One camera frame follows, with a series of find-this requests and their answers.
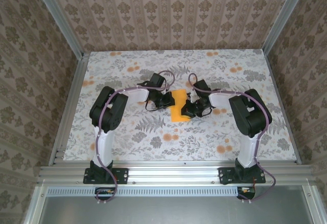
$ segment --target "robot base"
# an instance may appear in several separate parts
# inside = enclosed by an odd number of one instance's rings
[[[264,172],[254,165],[250,168],[244,168],[239,161],[235,160],[235,167],[223,167],[218,169],[219,181],[223,185],[227,184],[257,184],[266,183]]]
[[[117,184],[127,184],[128,168],[113,168],[112,162],[107,167],[114,175]],[[84,172],[84,184],[114,184],[110,174],[102,167],[97,166],[93,161],[90,167]]]

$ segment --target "leaf pattern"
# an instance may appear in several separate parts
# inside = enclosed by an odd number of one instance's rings
[[[248,67],[247,60],[254,61],[256,66]],[[211,89],[246,91],[255,88],[274,118],[260,144],[262,158],[295,159],[261,50],[91,53],[64,159],[89,160],[93,157],[95,135],[88,112],[104,85],[113,88],[132,87],[149,80],[154,72],[163,70],[171,70],[176,75],[171,90],[185,89],[187,93],[190,92],[187,80],[191,72],[195,72],[199,80],[203,78]],[[247,76],[253,72],[265,78],[256,80],[253,77],[247,81]],[[171,82],[171,76],[164,77],[168,83]],[[148,112],[145,103],[127,106],[121,124],[115,130],[112,146],[114,159],[234,160],[237,157],[242,136],[229,107],[217,107],[209,116],[193,118],[190,122],[172,123],[170,115],[169,109]]]

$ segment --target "ventilated metal strip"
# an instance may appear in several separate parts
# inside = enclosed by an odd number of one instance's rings
[[[95,196],[94,192],[95,187],[49,187],[46,196]],[[237,195],[237,187],[120,187],[118,188],[116,194],[116,196],[121,197],[186,197]]]

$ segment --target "gray floor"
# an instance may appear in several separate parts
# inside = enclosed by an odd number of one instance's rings
[[[301,187],[275,187],[251,204],[235,197],[48,197],[42,224],[313,223]]]

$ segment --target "wire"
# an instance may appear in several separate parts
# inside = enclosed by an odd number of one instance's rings
[[[198,80],[198,77],[195,73],[190,73],[189,74],[189,83],[190,85],[192,86],[192,88],[194,88],[195,90],[197,91],[200,91],[200,92],[204,92],[204,93],[222,93],[222,94],[236,94],[236,95],[243,95],[245,96],[246,98],[250,99],[251,101],[253,101],[259,108],[260,110],[263,112],[264,116],[265,116],[265,119],[266,119],[266,126],[265,128],[261,131],[261,133],[258,135],[257,139],[256,139],[256,145],[255,145],[255,150],[254,150],[254,161],[256,163],[256,165],[265,173],[267,173],[272,179],[273,179],[273,183],[272,185],[268,188],[268,190],[261,194],[260,196],[254,198],[254,199],[248,199],[246,198],[245,196],[242,196],[239,194],[239,196],[243,197],[244,199],[248,200],[249,202],[250,201],[256,201],[256,200],[259,200],[260,198],[262,198],[263,196],[265,196],[266,194],[268,194],[268,192],[271,191],[271,189],[276,185],[276,178],[270,173],[268,172],[266,169],[264,169],[258,162],[258,160],[256,159],[256,156],[258,154],[258,149],[259,149],[259,143],[260,143],[260,138],[262,137],[262,135],[268,130],[268,126],[269,126],[269,118],[268,118],[268,114],[266,112],[266,110],[264,109],[264,107],[260,104],[260,102],[258,100],[256,100],[255,98],[253,98],[252,96],[246,94],[246,93],[243,93],[243,92],[240,92],[240,91],[228,91],[228,90],[224,90],[224,89],[220,89],[220,90],[214,90],[214,91],[206,91],[206,90],[202,90],[202,89],[199,89],[197,87],[195,87],[192,82],[191,82],[191,76],[195,76],[196,80]]]
[[[96,199],[98,200],[98,203],[100,203],[100,199],[99,199],[99,194],[100,194],[100,192],[107,192],[107,193],[111,193],[111,189],[98,189],[97,190],[97,193],[96,193]],[[103,203],[106,203],[107,201],[110,201],[110,199],[113,197],[113,195],[112,196],[110,196],[108,199],[106,199],[106,200],[103,200]]]
[[[159,110],[159,108],[157,108],[157,109],[153,109],[153,110],[148,110],[148,104],[149,104],[149,100],[147,101],[147,103],[145,104],[145,110],[147,110],[147,111],[156,111],[156,110]]]
[[[173,76],[173,81],[170,83],[170,84],[168,84],[167,85],[167,83],[166,83],[166,85],[165,85],[165,88],[163,89],[163,90],[168,90],[170,87],[171,87],[171,85],[173,85],[174,84],[174,82],[175,82],[175,75],[174,75],[174,73],[173,72],[171,72],[171,71],[168,71],[168,70],[166,70],[166,71],[161,71],[161,72],[159,72],[159,74],[160,73],[170,73],[172,76]],[[128,88],[125,88],[125,89],[120,89],[120,90],[116,90],[110,97],[109,97],[109,99],[107,100],[107,102],[105,103],[105,105],[104,105],[104,107],[103,107],[103,109],[102,109],[102,111],[101,111],[101,114],[100,114],[100,118],[99,118],[99,132],[98,132],[98,135],[97,135],[97,138],[96,138],[96,155],[97,155],[97,159],[98,159],[98,161],[99,161],[99,163],[100,163],[100,165],[101,165],[101,167],[103,167],[109,174],[110,174],[110,176],[111,176],[111,178],[113,179],[113,182],[114,182],[114,191],[113,191],[113,194],[112,194],[112,196],[109,198],[109,199],[107,199],[107,200],[100,200],[99,199],[99,192],[100,191],[98,191],[97,192],[97,194],[96,194],[96,199],[97,199],[97,201],[98,201],[98,203],[106,203],[106,202],[108,202],[108,201],[111,201],[112,199],[113,199],[113,197],[116,195],[116,193],[117,193],[117,188],[118,188],[118,184],[117,184],[117,180],[115,179],[115,177],[114,177],[114,175],[112,174],[112,172],[103,164],[103,162],[101,161],[101,158],[100,158],[100,155],[99,155],[99,137],[100,137],[100,135],[101,135],[101,125],[102,125],[102,118],[103,118],[103,115],[104,115],[104,112],[105,112],[105,110],[106,110],[106,108],[107,108],[107,106],[109,105],[109,103],[110,103],[110,101],[113,99],[113,97],[116,95],[116,94],[118,94],[118,93],[120,93],[120,92],[124,92],[124,91],[131,91],[131,90],[135,90],[135,89],[156,89],[156,90],[161,90],[161,87],[143,87],[143,86],[139,86],[139,85],[137,85],[137,86],[135,86],[135,87],[128,87]]]

